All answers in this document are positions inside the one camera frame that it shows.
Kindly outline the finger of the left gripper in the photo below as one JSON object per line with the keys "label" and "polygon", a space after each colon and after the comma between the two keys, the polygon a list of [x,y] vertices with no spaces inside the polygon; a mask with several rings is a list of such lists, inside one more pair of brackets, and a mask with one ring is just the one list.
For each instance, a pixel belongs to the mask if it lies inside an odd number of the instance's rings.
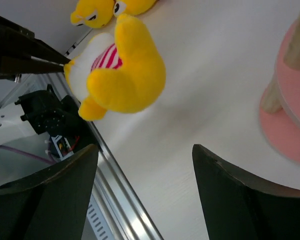
{"label": "finger of the left gripper", "polygon": [[70,60],[57,50],[37,39],[31,30],[0,16],[0,55],[18,59],[32,57],[56,64]]}
{"label": "finger of the left gripper", "polygon": [[63,66],[35,59],[0,57],[0,80],[14,80],[22,74],[49,74],[63,72]]}

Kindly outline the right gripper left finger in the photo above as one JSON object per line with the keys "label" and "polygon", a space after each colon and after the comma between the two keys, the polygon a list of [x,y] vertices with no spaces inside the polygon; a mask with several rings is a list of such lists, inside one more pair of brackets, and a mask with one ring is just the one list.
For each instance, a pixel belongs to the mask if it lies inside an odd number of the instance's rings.
{"label": "right gripper left finger", "polygon": [[0,186],[0,240],[80,240],[98,165],[90,144]]}

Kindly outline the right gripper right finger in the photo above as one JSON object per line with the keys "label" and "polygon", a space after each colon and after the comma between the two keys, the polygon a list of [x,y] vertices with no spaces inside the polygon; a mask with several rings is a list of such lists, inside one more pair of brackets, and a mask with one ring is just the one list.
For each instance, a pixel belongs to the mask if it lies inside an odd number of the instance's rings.
{"label": "right gripper right finger", "polygon": [[193,168],[211,240],[300,240],[300,190],[250,173],[200,144]]}

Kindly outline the yellow plush corner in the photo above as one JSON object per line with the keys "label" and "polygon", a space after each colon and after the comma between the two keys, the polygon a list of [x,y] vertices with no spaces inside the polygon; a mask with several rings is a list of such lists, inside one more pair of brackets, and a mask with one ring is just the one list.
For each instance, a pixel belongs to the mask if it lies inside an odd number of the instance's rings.
{"label": "yellow plush corner", "polygon": [[113,34],[95,35],[63,69],[86,121],[100,120],[108,111],[143,111],[166,84],[165,63],[147,26],[125,13],[116,19]]}

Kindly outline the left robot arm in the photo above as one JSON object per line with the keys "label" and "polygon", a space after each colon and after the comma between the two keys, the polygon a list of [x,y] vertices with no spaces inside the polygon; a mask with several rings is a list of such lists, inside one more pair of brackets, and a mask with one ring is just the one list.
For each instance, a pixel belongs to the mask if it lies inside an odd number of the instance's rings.
{"label": "left robot arm", "polygon": [[[61,73],[70,59],[35,34],[0,16],[0,80],[16,82],[23,74]],[[52,86],[22,95],[0,108],[0,146],[42,133],[72,135],[82,124],[71,97],[59,100]]]}

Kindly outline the pink three-tier shelf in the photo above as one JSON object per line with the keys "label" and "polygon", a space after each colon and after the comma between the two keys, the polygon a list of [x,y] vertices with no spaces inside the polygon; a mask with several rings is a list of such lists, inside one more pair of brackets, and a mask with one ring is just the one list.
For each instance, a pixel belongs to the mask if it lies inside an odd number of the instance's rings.
{"label": "pink three-tier shelf", "polygon": [[267,142],[300,163],[300,14],[281,42],[272,79],[261,97],[259,122]]}

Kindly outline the yellow plush left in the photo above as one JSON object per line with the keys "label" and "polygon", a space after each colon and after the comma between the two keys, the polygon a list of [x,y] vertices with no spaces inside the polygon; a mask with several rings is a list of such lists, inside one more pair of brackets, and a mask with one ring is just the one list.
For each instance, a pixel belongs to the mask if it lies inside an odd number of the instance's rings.
{"label": "yellow plush left", "polygon": [[114,0],[79,0],[70,14],[70,22],[77,27],[102,28],[113,18],[114,5]]}

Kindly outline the yellow plush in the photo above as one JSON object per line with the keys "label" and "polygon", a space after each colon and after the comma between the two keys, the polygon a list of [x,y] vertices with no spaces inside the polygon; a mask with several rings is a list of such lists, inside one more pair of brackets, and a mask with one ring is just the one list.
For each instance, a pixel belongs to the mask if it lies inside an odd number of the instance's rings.
{"label": "yellow plush", "polygon": [[77,27],[102,28],[113,18],[114,5],[114,0],[79,0],[70,14],[70,22]]}
{"label": "yellow plush", "polygon": [[137,16],[151,9],[157,0],[116,0],[113,7],[113,14],[118,17],[120,14]]}

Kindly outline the yellow plush right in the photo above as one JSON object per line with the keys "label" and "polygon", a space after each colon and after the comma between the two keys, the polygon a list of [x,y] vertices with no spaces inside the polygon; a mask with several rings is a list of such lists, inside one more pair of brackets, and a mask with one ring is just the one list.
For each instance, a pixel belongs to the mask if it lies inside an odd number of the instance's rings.
{"label": "yellow plush right", "polygon": [[120,14],[137,16],[151,9],[157,0],[116,0],[113,7],[113,14],[118,17]]}

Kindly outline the aluminium mounting rail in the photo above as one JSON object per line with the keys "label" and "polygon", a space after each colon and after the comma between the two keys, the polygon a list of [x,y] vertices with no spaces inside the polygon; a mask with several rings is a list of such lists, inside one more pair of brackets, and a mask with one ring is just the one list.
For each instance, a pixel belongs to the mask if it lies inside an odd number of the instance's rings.
{"label": "aluminium mounting rail", "polygon": [[[117,161],[108,149],[100,133],[93,124],[89,124],[88,135],[85,140],[95,140],[99,151],[90,158],[97,161],[97,168],[93,185],[86,185],[77,191],[83,199],[83,208],[88,210],[90,199],[99,206],[101,213],[112,231],[114,240],[160,240],[161,234],[152,222],[135,191],[123,174]],[[42,221],[35,217],[38,228],[25,236],[30,240],[96,240],[87,216],[78,214],[61,226],[53,229],[58,216],[47,216]]]}

